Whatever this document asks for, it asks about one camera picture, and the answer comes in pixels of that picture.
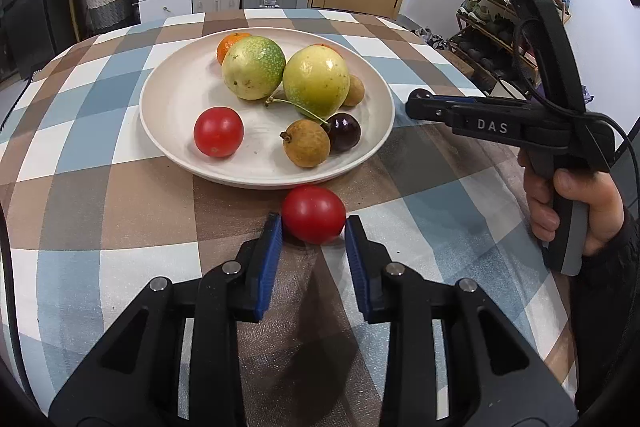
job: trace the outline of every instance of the checkered tablecloth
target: checkered tablecloth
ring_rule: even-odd
[[[0,198],[24,360],[42,409],[149,279],[199,277],[234,257],[279,209],[284,191],[225,187],[179,168],[138,117],[140,89],[164,58],[201,36],[252,26],[332,39],[382,74],[396,101],[390,137],[368,162],[324,185],[394,260],[431,280],[476,279],[571,393],[566,284],[545,269],[527,231],[514,151],[404,113],[417,86],[479,91],[386,20],[263,9],[175,17],[80,42],[35,76],[6,122]],[[1,300],[9,344],[4,285]],[[249,424],[376,425],[387,336],[387,325],[366,325],[357,311],[342,241],[286,243],[265,320],[239,325]],[[184,389],[181,397],[184,404]]]

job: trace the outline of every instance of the floor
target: floor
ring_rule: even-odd
[[[0,82],[0,123],[9,116],[15,103],[18,101],[28,84],[27,80],[20,77],[18,73]]]

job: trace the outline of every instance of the person's hand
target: person's hand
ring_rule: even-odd
[[[518,163],[525,168],[524,191],[531,213],[531,231],[541,241],[552,241],[560,225],[558,214],[547,206],[552,199],[550,180],[535,174],[527,153],[520,149]],[[606,172],[577,172],[558,169],[554,174],[556,192],[567,200],[589,205],[589,229],[584,255],[590,256],[604,247],[622,228],[625,209],[616,184]]]

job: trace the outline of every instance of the plate rim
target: plate rim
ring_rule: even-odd
[[[367,152],[366,154],[364,154],[363,156],[361,156],[360,158],[354,160],[353,162],[348,163],[347,165],[344,165],[338,169],[336,169],[335,171],[328,173],[326,172],[325,174],[317,174],[315,177],[311,176],[313,179],[311,180],[306,180],[303,182],[279,182],[279,181],[263,181],[263,182],[259,182],[259,183],[251,183],[248,180],[243,179],[238,179],[238,178],[234,178],[232,176],[225,176],[224,174],[216,174],[215,176],[213,176],[212,174],[203,174],[202,172],[197,171],[197,169],[194,169],[193,167],[191,167],[190,165],[188,165],[186,162],[184,162],[183,160],[181,160],[180,158],[178,158],[177,156],[175,156],[173,153],[169,152],[168,150],[166,150],[159,142],[158,140],[156,140],[156,138],[153,136],[153,133],[151,133],[151,131],[149,130],[149,128],[146,125],[146,121],[145,118],[143,116],[143,111],[142,111],[142,100],[145,94],[145,89],[147,84],[149,83],[150,80],[152,80],[154,74],[156,73],[156,70],[162,66],[162,64],[164,64],[167,60],[169,60],[169,58],[171,58],[173,55],[177,54],[178,52],[180,52],[181,50],[183,50],[184,48],[187,48],[188,46],[191,46],[192,44],[195,44],[196,42],[199,42],[202,39],[205,38],[209,38],[211,36],[214,35],[219,35],[219,34],[229,34],[229,33],[233,33],[233,32],[237,32],[238,30],[251,30],[251,29],[268,29],[268,30],[277,30],[277,31],[284,31],[287,33],[298,33],[298,34],[303,34],[303,35],[312,35],[314,38],[316,39],[320,39],[321,41],[326,42],[327,44],[330,44],[332,46],[338,46],[339,48],[345,49],[351,53],[355,53],[356,55],[358,55],[358,57],[361,60],[364,60],[364,62],[366,62],[367,65],[369,65],[369,67],[374,70],[376,72],[376,74],[382,79],[382,82],[384,83],[385,87],[386,87],[386,92],[389,95],[389,102],[391,105],[391,118],[390,118],[390,122],[389,125],[385,131],[385,134],[383,135],[383,137],[379,140],[379,142],[374,145],[372,147],[372,149]],[[146,77],[145,82],[142,86],[142,89],[140,90],[140,101],[138,102],[138,114],[140,117],[140,122],[142,123],[142,127],[145,130],[145,134],[148,136],[148,138],[151,140],[151,142],[153,142],[153,144],[160,150],[160,152],[162,154],[164,154],[164,156],[166,156],[167,158],[169,158],[172,162],[174,162],[175,164],[179,165],[181,168],[185,169],[186,171],[191,172],[192,174],[195,174],[196,176],[199,176],[201,178],[204,178],[208,181],[214,182],[214,183],[220,183],[222,185],[227,185],[227,186],[232,186],[232,187],[241,187],[241,188],[252,188],[255,190],[260,190],[260,189],[268,189],[268,188],[286,188],[286,187],[296,187],[299,185],[308,185],[308,184],[318,184],[321,182],[325,182],[328,180],[332,180],[334,178],[337,178],[338,176],[342,176],[343,174],[346,174],[347,172],[353,170],[354,168],[358,167],[359,165],[362,165],[364,162],[366,162],[369,158],[371,158],[376,152],[378,152],[378,150],[384,145],[384,143],[386,142],[386,140],[389,138],[389,135],[391,134],[391,131],[394,127],[394,122],[396,121],[396,104],[394,103],[394,98],[393,98],[393,93],[391,91],[391,88],[389,87],[388,82],[385,80],[385,77],[382,76],[380,74],[380,72],[373,66],[373,64],[371,64],[366,58],[364,58],[362,55],[360,55],[358,52],[355,52],[353,50],[348,49],[345,45],[340,44],[340,42],[335,42],[332,41],[331,39],[327,39],[325,37],[321,37],[320,35],[317,35],[315,33],[310,33],[310,32],[303,32],[300,30],[295,30],[295,29],[290,29],[290,28],[279,28],[277,26],[251,26],[249,28],[230,28],[228,30],[222,30],[219,32],[215,32],[215,33],[210,33],[208,35],[203,35],[199,38],[196,38],[195,40],[189,42],[187,45],[181,47],[180,49],[177,49],[175,51],[173,51],[170,55],[167,55],[155,68],[153,68],[153,71],[151,71],[151,73],[149,73],[149,75]]]

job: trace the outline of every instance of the plate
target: plate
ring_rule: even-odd
[[[350,73],[358,76],[365,86],[362,102],[356,107],[341,109],[360,123],[360,142],[350,151],[330,154],[312,169],[294,165],[284,152],[280,133],[303,117],[289,104],[274,102],[264,107],[263,100],[241,100],[222,80],[216,49],[226,35],[236,31],[273,39],[287,60],[296,51],[318,42],[339,50]],[[278,90],[284,95],[282,86]],[[210,158],[201,153],[193,141],[195,121],[204,110],[215,106],[231,107],[244,123],[242,144],[228,158]],[[328,39],[286,28],[238,28],[190,42],[152,71],[140,94],[142,126],[167,158],[207,180],[244,188],[294,187],[345,174],[382,146],[391,132],[394,116],[389,87],[360,55]]]

